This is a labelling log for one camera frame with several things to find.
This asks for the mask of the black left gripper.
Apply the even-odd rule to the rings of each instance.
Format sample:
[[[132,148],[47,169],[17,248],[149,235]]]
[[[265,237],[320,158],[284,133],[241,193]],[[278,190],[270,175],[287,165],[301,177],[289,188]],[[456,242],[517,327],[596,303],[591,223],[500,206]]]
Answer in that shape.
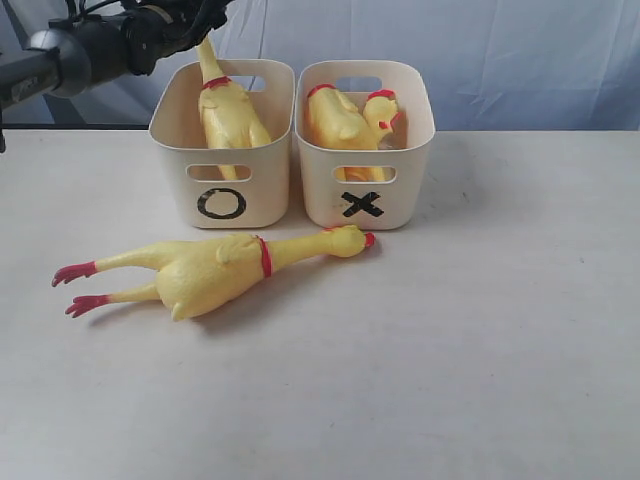
[[[227,1],[121,1],[128,71],[150,75],[156,63],[199,45],[227,22]]]

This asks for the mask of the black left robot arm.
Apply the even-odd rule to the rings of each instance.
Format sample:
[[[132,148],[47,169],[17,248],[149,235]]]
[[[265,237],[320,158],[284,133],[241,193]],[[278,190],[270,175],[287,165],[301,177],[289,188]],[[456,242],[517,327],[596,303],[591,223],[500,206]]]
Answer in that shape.
[[[199,44],[226,24],[227,1],[68,1],[11,56],[1,56],[1,111],[37,96],[71,98],[125,75],[149,76],[157,63]]]

